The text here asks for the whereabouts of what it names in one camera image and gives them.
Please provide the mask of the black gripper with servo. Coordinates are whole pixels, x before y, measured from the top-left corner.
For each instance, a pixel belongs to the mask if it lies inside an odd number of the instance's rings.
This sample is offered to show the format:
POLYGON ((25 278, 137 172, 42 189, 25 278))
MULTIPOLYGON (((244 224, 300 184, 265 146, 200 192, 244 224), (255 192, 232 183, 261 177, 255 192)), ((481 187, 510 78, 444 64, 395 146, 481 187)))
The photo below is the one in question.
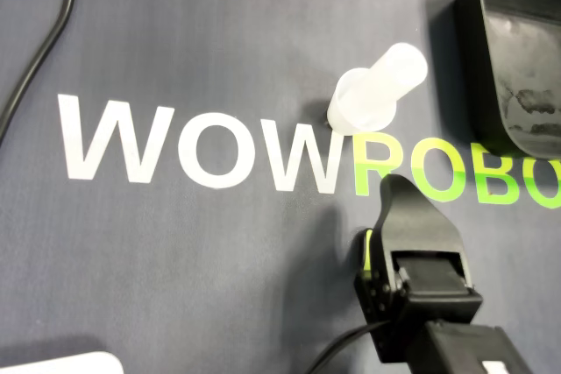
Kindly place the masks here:
POLYGON ((355 292, 382 363, 404 363, 406 350, 428 321, 468 324, 482 296, 464 277, 459 231, 407 178, 380 183, 380 216, 357 235, 355 292), (372 239, 372 257, 370 242, 372 239))

